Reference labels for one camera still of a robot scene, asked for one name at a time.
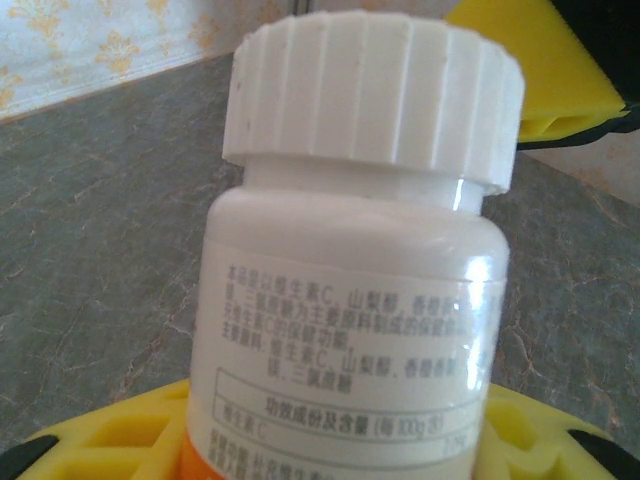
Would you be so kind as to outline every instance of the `orange label section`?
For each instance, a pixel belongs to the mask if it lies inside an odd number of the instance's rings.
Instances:
[[[225,480],[213,471],[196,451],[189,435],[185,435],[180,458],[180,480]]]

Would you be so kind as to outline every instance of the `product label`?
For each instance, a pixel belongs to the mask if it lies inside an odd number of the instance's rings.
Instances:
[[[504,282],[353,272],[208,240],[202,272],[188,430],[212,471],[468,475]]]

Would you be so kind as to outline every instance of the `yellow foam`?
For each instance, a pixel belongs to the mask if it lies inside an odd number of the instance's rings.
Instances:
[[[463,0],[446,20],[501,43],[520,62],[527,84],[520,142],[565,138],[628,113],[548,0]]]

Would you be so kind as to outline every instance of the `countertop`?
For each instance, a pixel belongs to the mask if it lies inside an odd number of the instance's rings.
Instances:
[[[229,57],[0,127],[0,450],[188,375]],[[640,210],[525,155],[493,381],[640,454]]]

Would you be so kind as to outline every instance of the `black plastic part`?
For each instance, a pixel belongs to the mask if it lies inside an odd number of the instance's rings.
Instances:
[[[17,480],[58,442],[58,437],[44,435],[10,448],[0,455],[0,480]]]
[[[583,130],[558,140],[518,143],[518,150],[535,150],[538,148],[576,147],[595,142],[607,133],[629,133],[640,129],[640,105],[620,118],[612,118],[597,127]]]
[[[622,447],[606,438],[582,430],[569,430],[569,435],[589,452],[600,465],[606,468],[616,480],[640,479],[640,460]]]
[[[625,103],[640,104],[640,2],[551,0],[551,3]]]

